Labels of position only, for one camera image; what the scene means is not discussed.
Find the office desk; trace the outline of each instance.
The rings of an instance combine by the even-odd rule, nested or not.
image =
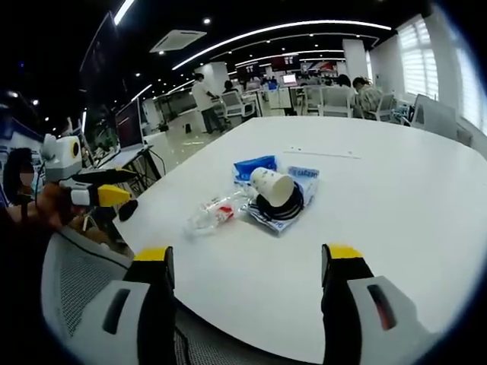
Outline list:
[[[233,162],[266,154],[320,170],[315,199],[298,222],[276,237],[234,220],[188,240],[183,226],[198,203],[232,189]],[[174,247],[179,300],[241,341],[312,363],[325,350],[324,243],[361,251],[375,275],[411,298],[432,332],[456,319],[487,253],[487,162],[455,141],[363,119],[251,119],[138,202],[116,226],[134,252]]]

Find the white line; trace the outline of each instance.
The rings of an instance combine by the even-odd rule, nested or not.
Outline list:
[[[273,27],[267,27],[267,28],[262,28],[262,29],[254,30],[254,31],[249,32],[249,33],[241,34],[240,36],[234,36],[233,38],[230,38],[229,40],[224,40],[223,42],[217,43],[214,46],[211,46],[211,47],[209,47],[207,49],[204,49],[201,52],[198,52],[195,55],[189,57],[188,59],[185,59],[180,64],[175,65],[173,67],[173,70],[177,70],[182,65],[185,65],[186,63],[191,62],[195,58],[200,57],[200,56],[204,55],[205,53],[208,53],[208,52],[212,51],[213,49],[217,49],[217,48],[219,48],[221,46],[224,46],[226,44],[235,42],[237,40],[241,40],[243,38],[247,38],[247,37],[250,37],[250,36],[259,34],[259,33],[269,32],[271,30],[277,30],[277,29],[289,28],[289,27],[298,27],[298,26],[301,26],[301,25],[316,25],[316,24],[360,25],[360,26],[363,26],[363,27],[373,27],[373,28],[379,28],[379,29],[384,29],[384,30],[391,30],[391,27],[385,27],[384,25],[373,24],[373,23],[365,23],[363,21],[326,21],[326,20],[322,20],[322,21],[298,21],[296,23],[280,24],[280,25],[275,25]]]

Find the window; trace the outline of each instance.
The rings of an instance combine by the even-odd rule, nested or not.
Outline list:
[[[406,93],[437,100],[438,73],[425,21],[419,18],[398,33]]]
[[[487,100],[482,83],[469,54],[464,49],[457,49],[457,57],[462,82],[460,113],[487,135]]]
[[[374,76],[372,74],[372,61],[371,54],[369,52],[365,53],[365,59],[367,60],[367,78],[374,83]]]

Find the human hand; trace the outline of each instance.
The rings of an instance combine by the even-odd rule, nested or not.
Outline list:
[[[58,230],[76,215],[84,213],[84,208],[72,204],[69,190],[49,182],[37,196],[37,201],[29,203],[27,213],[29,219],[47,223]]]

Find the led light strip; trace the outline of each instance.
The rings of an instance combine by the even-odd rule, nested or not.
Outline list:
[[[368,36],[367,34],[357,34],[357,33],[337,33],[337,32],[325,32],[325,33],[312,33],[313,36],[347,36],[347,37],[355,37],[355,38],[370,38],[372,40],[374,40],[374,43],[372,43],[372,47],[375,46],[375,43],[377,43],[379,41],[379,37],[378,36]],[[303,33],[303,34],[295,34],[295,35],[292,35],[292,36],[280,36],[280,37],[277,37],[277,38],[270,38],[268,40],[260,40],[259,42],[254,42],[254,43],[249,43],[249,44],[246,44],[245,46],[240,46],[240,47],[237,47],[237,48],[233,48],[231,51],[232,52],[235,52],[235,51],[238,51],[240,49],[244,49],[244,48],[247,48],[247,47],[251,47],[251,46],[255,46],[257,44],[261,44],[261,43],[267,43],[268,41],[269,42],[275,42],[276,40],[286,40],[286,39],[289,39],[289,38],[297,38],[297,37],[309,37],[310,34],[309,33]],[[223,53],[220,53],[219,55],[216,55],[216,56],[213,56],[211,57],[210,59],[217,59],[218,57],[222,57],[222,56],[225,56],[227,55],[228,52],[223,52]]]
[[[329,59],[300,59],[302,62],[306,61],[345,61],[345,59],[335,59],[335,58],[329,58]]]
[[[179,67],[185,65],[188,62],[191,62],[195,58],[200,57],[200,56],[204,55],[205,53],[208,53],[208,52],[212,51],[213,49],[217,49],[217,48],[219,48],[221,46],[224,46],[226,44],[235,42],[237,40],[241,40],[243,38],[251,37],[251,36],[254,36],[254,35],[260,34],[260,33],[269,32],[271,30],[277,30],[277,29],[289,28],[289,27],[298,27],[298,26],[301,26],[301,25],[316,25],[316,24],[360,25],[360,26],[363,26],[363,27],[373,27],[373,28],[378,28],[378,29],[391,30],[391,27],[386,27],[384,25],[373,24],[373,23],[365,23],[363,21],[325,21],[325,20],[322,20],[322,21],[298,21],[296,23],[280,24],[280,25],[275,25],[273,27],[267,27],[267,28],[262,28],[262,29],[254,30],[254,31],[249,32],[249,33],[241,34],[240,36],[234,36],[233,38],[230,38],[229,40],[224,40],[223,42],[217,43],[214,46],[211,46],[211,47],[209,47],[207,49],[204,49],[201,52],[198,52],[195,55],[189,57],[188,59],[185,59],[180,64],[175,65],[173,67],[173,70],[177,70]]]
[[[129,8],[132,6],[135,0],[125,0],[120,7],[120,9],[117,11],[115,18],[113,21],[115,22],[115,25],[119,25],[120,21],[122,21],[123,16],[126,14],[126,12],[129,10]]]
[[[331,52],[331,53],[344,53],[345,51],[341,49],[317,49],[317,50],[312,50],[312,51],[300,51],[300,52],[290,52],[290,53],[283,53],[281,55],[273,55],[273,56],[266,56],[266,57],[260,57],[259,59],[249,59],[247,61],[243,61],[240,63],[236,63],[235,67],[241,67],[245,65],[250,65],[252,63],[256,63],[258,61],[262,61],[263,59],[273,59],[275,57],[284,57],[284,56],[294,56],[294,55],[299,55],[301,53],[315,53],[315,52]]]
[[[144,92],[146,92],[147,90],[149,90],[150,88],[152,87],[152,84],[149,84],[147,85],[146,87],[144,87],[137,95],[135,95],[132,100],[130,100],[131,102],[134,101],[135,99],[137,99],[138,97],[140,97]]]

